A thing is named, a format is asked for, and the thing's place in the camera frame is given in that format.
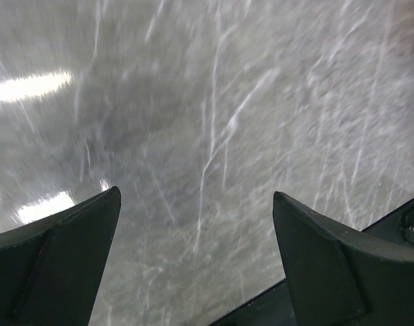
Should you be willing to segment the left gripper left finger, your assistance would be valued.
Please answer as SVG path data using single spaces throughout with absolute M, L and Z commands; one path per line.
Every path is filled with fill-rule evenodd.
M 0 233 L 0 325 L 87 325 L 120 209 L 114 186 Z

